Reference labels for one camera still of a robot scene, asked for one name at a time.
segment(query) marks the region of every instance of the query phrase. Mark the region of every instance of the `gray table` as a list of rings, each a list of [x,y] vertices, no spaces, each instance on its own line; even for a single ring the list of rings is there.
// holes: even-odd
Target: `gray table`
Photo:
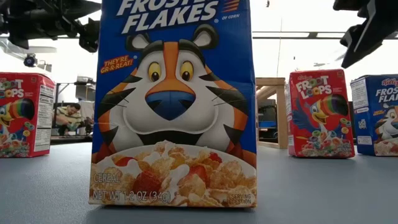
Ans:
[[[260,147],[254,210],[88,205],[90,143],[0,160],[0,223],[398,223],[398,158],[296,159]]]

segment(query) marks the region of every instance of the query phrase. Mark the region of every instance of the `tiger cartoon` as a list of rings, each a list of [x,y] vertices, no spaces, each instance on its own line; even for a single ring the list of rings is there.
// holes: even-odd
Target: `tiger cartoon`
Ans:
[[[383,119],[375,124],[378,136],[376,143],[386,139],[398,138],[398,106],[389,106],[384,103],[383,108],[386,109],[386,113]]]
[[[98,162],[126,149],[168,140],[206,146],[255,163],[239,140],[248,120],[248,103],[235,87],[207,66],[202,50],[218,45],[209,24],[191,40],[151,41],[148,34],[126,38],[126,50],[140,52],[137,67],[109,91],[97,109],[104,141]]]

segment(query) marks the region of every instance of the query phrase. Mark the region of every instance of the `blue box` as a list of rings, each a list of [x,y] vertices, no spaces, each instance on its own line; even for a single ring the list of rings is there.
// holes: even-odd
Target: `blue box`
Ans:
[[[98,55],[90,203],[256,206],[248,0],[103,1]]]
[[[366,75],[351,90],[358,152],[398,156],[398,75]]]

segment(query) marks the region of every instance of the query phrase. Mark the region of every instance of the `froot loops logo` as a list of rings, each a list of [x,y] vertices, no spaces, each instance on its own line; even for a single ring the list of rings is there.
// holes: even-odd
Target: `froot loops logo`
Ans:
[[[0,82],[0,99],[10,97],[24,97],[23,80],[3,80]]]
[[[331,86],[328,84],[328,76],[321,76],[319,78],[312,78],[296,84],[297,90],[300,92],[303,99],[314,95],[330,94]]]

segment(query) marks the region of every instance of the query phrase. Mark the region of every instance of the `red box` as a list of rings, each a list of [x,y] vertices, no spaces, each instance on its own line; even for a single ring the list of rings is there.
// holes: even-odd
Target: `red box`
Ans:
[[[355,156],[344,71],[292,72],[286,89],[290,155]]]
[[[50,152],[53,93],[44,75],[0,72],[0,157]]]

